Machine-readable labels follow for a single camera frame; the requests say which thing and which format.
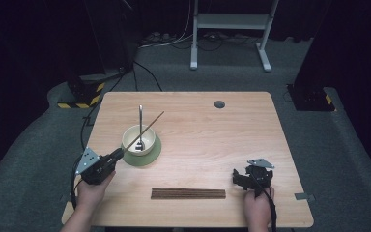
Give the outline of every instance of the gray carpet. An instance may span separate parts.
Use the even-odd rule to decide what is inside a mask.
[[[286,90],[310,44],[269,41],[266,51],[272,72],[263,72],[253,43],[226,43],[214,51],[200,49],[197,71],[189,69],[190,50],[172,46],[141,48],[136,61],[156,76],[163,91],[270,92],[303,188],[315,196],[309,203],[314,225],[295,231],[371,231],[371,160],[336,91],[326,88],[336,111],[299,112]],[[218,43],[199,45],[215,49]],[[149,73],[137,65],[134,68],[138,91],[159,91]],[[103,92],[116,81],[108,80]],[[136,91],[135,86],[130,72],[112,91]],[[56,102],[68,91],[62,83],[48,93],[49,109],[25,129],[0,163],[0,231],[58,231],[62,226],[71,166],[82,151],[82,117],[90,111],[58,108]],[[85,127],[84,143],[90,131],[91,127]]]

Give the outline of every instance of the wooden table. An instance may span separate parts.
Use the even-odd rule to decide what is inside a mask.
[[[225,107],[214,103],[223,101]],[[106,155],[121,145],[124,131],[143,122],[161,140],[159,157],[143,167],[122,159],[93,224],[101,226],[246,227],[245,191],[232,183],[247,161],[263,158],[275,165],[272,186],[278,227],[309,227],[313,217],[276,114],[265,92],[123,92],[107,93],[88,146]],[[155,200],[152,188],[225,189],[225,199]],[[62,217],[73,212],[68,203]]]

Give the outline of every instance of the dark background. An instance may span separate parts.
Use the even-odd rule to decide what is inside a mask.
[[[47,110],[47,92],[67,81],[58,59],[59,52],[64,51],[59,51],[59,45],[52,40],[51,32],[58,29],[47,7],[56,3],[50,6],[65,8],[65,2],[84,4],[77,0],[0,0],[0,160],[19,134]],[[266,0],[239,1],[240,4],[232,7],[228,3],[227,0],[200,1],[200,9],[211,13],[262,13],[270,6]],[[330,8],[329,4],[328,0],[280,1],[270,38],[293,37],[300,42],[315,37],[306,58],[308,62],[302,66],[310,71],[304,83],[336,88],[371,157],[371,1],[335,0]],[[187,1],[140,1],[138,6],[143,37],[155,31],[183,34]],[[70,17],[89,17],[84,11],[74,9],[70,7]],[[93,33],[93,28],[84,21],[71,27],[88,35]],[[96,40],[76,40],[73,45],[88,43],[89,48],[98,52]]]

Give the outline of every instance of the metal stand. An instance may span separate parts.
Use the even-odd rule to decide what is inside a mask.
[[[198,0],[195,0],[190,68],[197,70],[198,28],[251,29],[264,30],[262,40],[256,45],[264,71],[270,72],[271,65],[265,52],[265,45],[270,34],[278,2],[279,0],[273,0],[269,14],[198,14]]]

